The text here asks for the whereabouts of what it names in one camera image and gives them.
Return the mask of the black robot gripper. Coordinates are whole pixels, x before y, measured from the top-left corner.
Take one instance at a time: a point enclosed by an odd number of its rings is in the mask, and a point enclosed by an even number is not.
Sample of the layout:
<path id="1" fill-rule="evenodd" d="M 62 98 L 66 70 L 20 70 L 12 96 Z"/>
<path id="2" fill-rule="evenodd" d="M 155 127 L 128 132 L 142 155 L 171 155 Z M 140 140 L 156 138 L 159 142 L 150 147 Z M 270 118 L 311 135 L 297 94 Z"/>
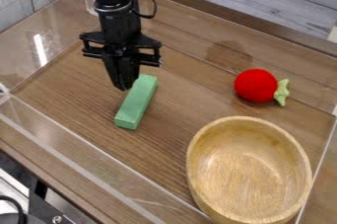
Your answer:
<path id="1" fill-rule="evenodd" d="M 118 5 L 96 3 L 94 9 L 100 30 L 79 36 L 84 45 L 83 54 L 103 60 L 114 86 L 130 90 L 139 79 L 140 66 L 162 65 L 163 44 L 143 34 L 142 16 L 132 2 Z M 119 68 L 123 68 L 124 84 Z"/>

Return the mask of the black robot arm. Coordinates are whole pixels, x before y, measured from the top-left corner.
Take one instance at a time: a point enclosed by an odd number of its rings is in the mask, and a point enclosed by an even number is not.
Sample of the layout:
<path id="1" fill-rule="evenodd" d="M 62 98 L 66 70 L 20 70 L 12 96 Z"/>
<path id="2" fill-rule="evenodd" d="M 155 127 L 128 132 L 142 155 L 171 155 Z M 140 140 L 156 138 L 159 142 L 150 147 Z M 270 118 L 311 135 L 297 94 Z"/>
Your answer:
<path id="1" fill-rule="evenodd" d="M 100 30 L 79 36 L 83 55 L 100 58 L 115 87 L 130 90 L 140 76 L 140 66 L 162 66 L 162 42 L 143 34 L 142 19 L 152 19 L 140 12 L 139 0 L 94 0 Z"/>

